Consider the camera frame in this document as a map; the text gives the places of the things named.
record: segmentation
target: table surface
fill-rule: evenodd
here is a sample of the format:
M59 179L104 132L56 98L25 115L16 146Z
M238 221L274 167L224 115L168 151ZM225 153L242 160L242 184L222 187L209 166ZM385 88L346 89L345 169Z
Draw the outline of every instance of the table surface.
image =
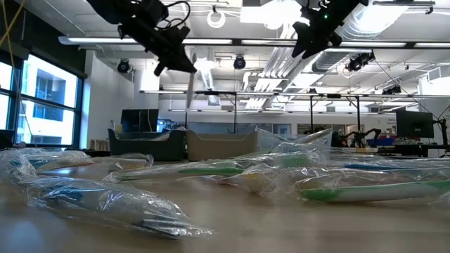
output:
M49 174L101 179L107 171ZM450 210L410 205L325 205L260 197L202 179L134 183L177 203L192 222L217 233L171 240L64 219L27 207L0 184L0 252L446 252Z

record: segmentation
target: computer monitor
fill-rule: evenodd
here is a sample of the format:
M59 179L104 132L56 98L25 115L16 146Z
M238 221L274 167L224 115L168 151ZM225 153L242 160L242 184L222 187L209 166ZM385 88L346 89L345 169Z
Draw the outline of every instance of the computer monitor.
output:
M158 109L122 110L123 131L156 131L158 125Z
M429 112L396 111L397 136L434 138L433 115Z
M0 130L0 149L13 147L14 130Z

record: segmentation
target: window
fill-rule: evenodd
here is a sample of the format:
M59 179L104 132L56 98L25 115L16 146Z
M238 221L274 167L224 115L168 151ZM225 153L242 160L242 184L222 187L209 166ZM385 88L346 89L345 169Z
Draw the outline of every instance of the window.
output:
M290 136L290 124L274 124L274 134Z
M75 107L77 77L35 56L24 62L22 94Z
M55 136L33 136L36 144L61 144L62 138Z
M9 97L0 95L0 129L7 129Z
M36 56L23 63L17 142L72 145L80 80Z
M33 117L39 119L49 119L56 120L59 122L63 121L63 111L58 110L58 108L52 108L46 105L40 105L38 103L34 104L33 107Z
M22 105L16 138L18 141L36 144L72 144L75 120L73 111L29 100L23 100Z
M5 63L0 63L0 88L11 89L11 77L13 68Z

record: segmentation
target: light fixture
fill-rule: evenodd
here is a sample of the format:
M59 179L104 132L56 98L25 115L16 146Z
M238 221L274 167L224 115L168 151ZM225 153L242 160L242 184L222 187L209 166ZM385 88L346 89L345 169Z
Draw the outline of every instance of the light fixture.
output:
M414 45L414 47L423 48L450 48L450 43L445 42L419 42Z
M327 48L325 52L330 53L370 53L371 49L358 48Z
M59 36L59 42L63 45L120 45L138 43L132 38L120 39L117 37L67 37ZM184 39L184 45L232 45L232 39Z
M175 0L161 0L163 4L173 4ZM230 5L227 1L189 1L189 5L191 6L223 6L228 7Z
M374 6L433 6L435 1L374 1Z
M405 45L406 42L343 41L340 46L361 47L361 48L379 48L379 47L401 48L405 47Z
M206 21L208 23L208 25L210 25L210 27L212 28L221 28L225 25L226 22L226 18L225 18L225 13L223 11L215 11L215 8L213 7L214 11L210 11L206 17ZM212 16L214 14L218 13L220 15L220 18L218 21L212 21Z
M293 39L243 39L242 45L258 46L295 46Z
M185 94L185 91L139 91L139 93L149 94Z
M236 95L273 96L273 92L236 92Z

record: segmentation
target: camera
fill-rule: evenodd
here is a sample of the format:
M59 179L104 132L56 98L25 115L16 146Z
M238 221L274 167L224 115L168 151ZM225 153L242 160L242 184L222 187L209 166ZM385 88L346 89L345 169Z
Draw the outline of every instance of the camera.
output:
M117 71L122 74L128 74L131 71L129 66L129 59L121 59L117 66Z
M242 70L245 67L244 56L236 56L233 66L235 70Z

